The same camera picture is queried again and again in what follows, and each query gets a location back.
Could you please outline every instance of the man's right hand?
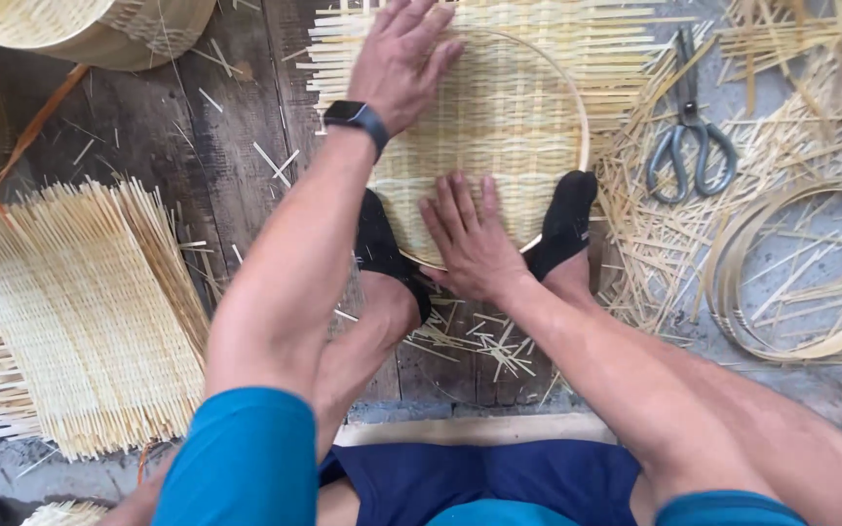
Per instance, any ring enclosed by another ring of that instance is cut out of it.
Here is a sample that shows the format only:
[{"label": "man's right hand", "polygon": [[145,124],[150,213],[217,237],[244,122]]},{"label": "man's right hand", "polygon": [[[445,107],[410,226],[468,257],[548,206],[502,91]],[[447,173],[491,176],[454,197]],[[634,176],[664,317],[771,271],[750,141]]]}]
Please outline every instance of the man's right hand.
[{"label": "man's right hand", "polygon": [[431,51],[454,18],[452,6],[438,4],[432,10],[435,2],[390,0],[376,15],[353,66],[346,97],[368,104],[382,118],[390,137],[415,122],[434,100],[447,68],[463,54],[464,45],[458,39],[440,42]]},{"label": "man's right hand", "polygon": [[466,177],[454,172],[437,180],[437,202],[422,199],[421,216],[437,244],[447,272],[421,271],[462,298],[489,301],[501,308],[517,285],[534,281],[525,259],[509,240],[498,216],[496,182],[483,178],[482,216],[476,214]]}]

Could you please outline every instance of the scissor handle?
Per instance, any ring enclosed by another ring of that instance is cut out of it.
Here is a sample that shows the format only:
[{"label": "scissor handle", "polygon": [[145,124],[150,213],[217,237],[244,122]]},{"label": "scissor handle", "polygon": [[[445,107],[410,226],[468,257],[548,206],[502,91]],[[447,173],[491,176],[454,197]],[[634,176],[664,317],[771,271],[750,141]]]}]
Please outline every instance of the scissor handle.
[{"label": "scissor handle", "polygon": [[[698,171],[696,173],[703,172],[707,167],[708,161],[708,131],[704,125],[674,126],[674,129],[666,133],[661,139],[661,143],[659,143],[658,148],[655,149],[655,154],[652,155],[651,161],[649,161],[649,168],[646,170],[646,183],[649,185],[649,192],[652,197],[655,197],[666,205],[676,205],[687,199],[690,193],[688,171],[684,168],[684,155],[681,154],[681,146],[684,144],[684,134],[688,130],[695,134],[697,143],[700,145],[700,153],[697,159]],[[657,190],[657,172],[666,151],[671,151],[671,164],[674,169],[674,175],[677,178],[677,195],[674,197],[665,196],[661,190]]]},{"label": "scissor handle", "polygon": [[719,144],[719,149],[723,152],[723,157],[726,158],[726,168],[723,171],[723,177],[713,186],[708,186],[707,182],[707,166],[708,166],[708,152],[709,142],[702,144],[700,156],[697,162],[697,171],[694,173],[694,187],[697,188],[697,193],[702,196],[716,196],[732,182],[732,178],[736,175],[736,164],[739,162],[739,156],[736,154],[736,148],[732,145],[730,137],[727,137],[723,132],[719,131],[717,126],[701,125],[705,129],[706,137],[712,138]]}]

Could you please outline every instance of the finger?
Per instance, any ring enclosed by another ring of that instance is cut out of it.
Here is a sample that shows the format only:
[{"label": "finger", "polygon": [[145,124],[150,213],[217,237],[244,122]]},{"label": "finger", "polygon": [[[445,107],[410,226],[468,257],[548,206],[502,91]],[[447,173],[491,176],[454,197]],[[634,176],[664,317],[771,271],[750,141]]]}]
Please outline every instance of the finger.
[{"label": "finger", "polygon": [[467,178],[463,172],[455,171],[450,176],[450,185],[453,186],[454,199],[457,200],[457,210],[460,212],[463,226],[466,230],[479,230],[474,197],[470,194],[470,185],[467,185]]},{"label": "finger", "polygon": [[450,21],[454,19],[454,13],[456,11],[453,6],[440,4],[434,7],[415,29],[402,37],[405,45],[417,54],[427,52],[434,45],[440,32],[450,25]]},{"label": "finger", "polygon": [[466,48],[466,42],[458,39],[440,42],[434,49],[434,53],[430,54],[430,58],[427,59],[427,65],[425,65],[424,72],[421,74],[421,81],[426,86],[437,84]]},{"label": "finger", "polygon": [[444,286],[448,289],[451,289],[449,278],[450,274],[448,274],[447,272],[440,269],[435,269],[433,267],[427,267],[427,265],[421,265],[419,269],[421,270],[422,274],[430,278],[430,281],[436,282],[440,286]]},{"label": "finger", "polygon": [[418,208],[421,209],[421,218],[424,219],[424,225],[427,227],[427,231],[430,232],[430,237],[434,240],[434,244],[437,245],[437,250],[440,251],[441,256],[446,255],[447,251],[450,250],[451,240],[450,236],[447,235],[447,231],[443,228],[443,223],[440,222],[437,210],[430,204],[429,199],[418,201]]},{"label": "finger", "polygon": [[460,212],[457,210],[454,192],[446,177],[437,178],[437,214],[452,240],[457,240],[466,233],[463,221],[460,220]]},{"label": "finger", "polygon": [[389,25],[387,32],[401,37],[406,35],[409,31],[415,29],[430,7],[434,5],[437,0],[412,0],[411,4],[398,14],[392,23]]},{"label": "finger", "polygon": [[496,180],[491,175],[483,178],[483,225],[500,225],[498,219],[498,196]]},{"label": "finger", "polygon": [[409,4],[411,4],[411,0],[390,0],[385,7],[376,11],[375,23],[372,25],[372,29],[369,30],[369,34],[379,34],[388,29],[392,20]]}]

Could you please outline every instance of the navy blue shorts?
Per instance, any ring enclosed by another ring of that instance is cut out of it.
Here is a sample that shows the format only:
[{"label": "navy blue shorts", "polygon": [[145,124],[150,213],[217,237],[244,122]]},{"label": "navy blue shorts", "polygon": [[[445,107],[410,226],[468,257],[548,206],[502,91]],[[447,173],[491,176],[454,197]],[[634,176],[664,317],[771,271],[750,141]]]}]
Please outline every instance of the navy blue shorts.
[{"label": "navy blue shorts", "polygon": [[480,499],[540,505],[581,526],[635,526],[629,496],[640,470],[627,449],[583,440],[334,446],[320,485],[349,477],[360,500],[357,526],[424,526]]}]

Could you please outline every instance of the watch face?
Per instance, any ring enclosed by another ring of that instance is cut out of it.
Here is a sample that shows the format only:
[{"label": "watch face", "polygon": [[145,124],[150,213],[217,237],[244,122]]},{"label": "watch face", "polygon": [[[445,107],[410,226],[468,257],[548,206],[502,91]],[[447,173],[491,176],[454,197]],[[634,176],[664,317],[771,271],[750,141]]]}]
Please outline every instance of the watch face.
[{"label": "watch face", "polygon": [[349,121],[357,116],[360,110],[366,106],[363,102],[353,102],[351,100],[338,100],[334,102],[324,113],[325,119]]}]

